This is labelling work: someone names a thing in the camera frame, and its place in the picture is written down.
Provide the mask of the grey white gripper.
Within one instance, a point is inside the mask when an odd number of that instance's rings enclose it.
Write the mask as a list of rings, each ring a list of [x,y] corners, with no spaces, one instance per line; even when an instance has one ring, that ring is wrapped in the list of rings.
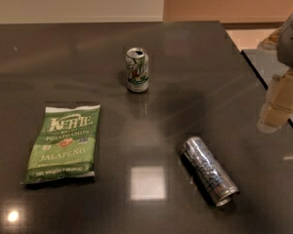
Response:
[[[293,114],[293,13],[262,40],[258,49],[275,51],[279,62],[292,67],[283,75],[274,74],[269,82],[266,101],[263,104],[257,128],[265,134],[279,130]]]

